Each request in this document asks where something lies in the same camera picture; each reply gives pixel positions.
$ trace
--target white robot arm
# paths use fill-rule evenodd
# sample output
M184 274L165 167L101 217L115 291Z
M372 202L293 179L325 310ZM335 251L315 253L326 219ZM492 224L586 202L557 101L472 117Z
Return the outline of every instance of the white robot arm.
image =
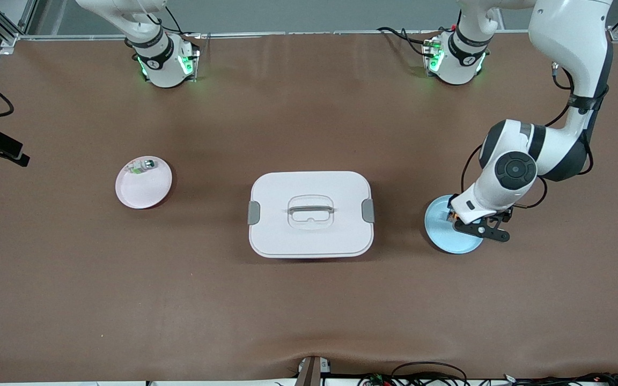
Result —
M439 44L427 49L433 55L426 60L427 70L451 85L470 81L485 58L485 49L498 27L493 8L531 8L535 0L457 0L461 11L453 31L444 31L432 39Z
M76 0L78 5L115 25L137 52L145 77L153 85L169 88L196 76L198 47L155 24L151 14L167 0Z
M508 233L498 225L511 217L513 206L538 176L562 181L581 173L590 152L598 110L608 90L612 48L606 37L605 19L611 2L535 2L530 40L567 71L573 84L566 124L555 129L504 120L491 127L479 156L481 176L449 201L449 220L454 222L454 230L507 241Z

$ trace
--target box lid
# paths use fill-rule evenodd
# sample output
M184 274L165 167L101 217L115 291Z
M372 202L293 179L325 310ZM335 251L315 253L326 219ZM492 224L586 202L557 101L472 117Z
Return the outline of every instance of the box lid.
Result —
M348 257L373 241L371 188L354 172L289 172L252 186L249 242L265 257Z

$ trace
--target gray clip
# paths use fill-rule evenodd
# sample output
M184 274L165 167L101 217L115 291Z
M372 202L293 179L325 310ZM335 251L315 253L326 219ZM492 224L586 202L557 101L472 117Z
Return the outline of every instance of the gray clip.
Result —
M261 217L262 206L256 201L249 201L247 208L247 224L255 225Z
M373 200L367 198L361 202L361 218L373 224L376 222L376 215L373 212Z

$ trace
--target table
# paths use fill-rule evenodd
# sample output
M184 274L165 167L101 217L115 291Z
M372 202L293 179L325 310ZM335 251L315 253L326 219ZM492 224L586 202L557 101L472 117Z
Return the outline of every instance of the table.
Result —
M160 90L123 42L20 41L0 59L16 107L0 130L32 161L0 160L0 381L286 377L310 354L334 372L618 372L618 45L592 173L551 183L506 244L451 256L424 237L427 204L459 190L491 125L545 123L566 102L525 34L491 49L476 79L449 86L392 36L211 40L196 83ZM130 210L115 176L146 154L176 183ZM370 181L370 251L257 256L252 183L324 169Z

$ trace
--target blue plate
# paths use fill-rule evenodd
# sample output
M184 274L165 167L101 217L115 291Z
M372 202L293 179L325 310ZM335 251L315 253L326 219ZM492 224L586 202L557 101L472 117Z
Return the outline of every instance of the blue plate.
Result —
M452 195L436 198L426 209L424 224L433 244L450 254L468 254L483 242L480 237L457 232L447 215L447 203Z

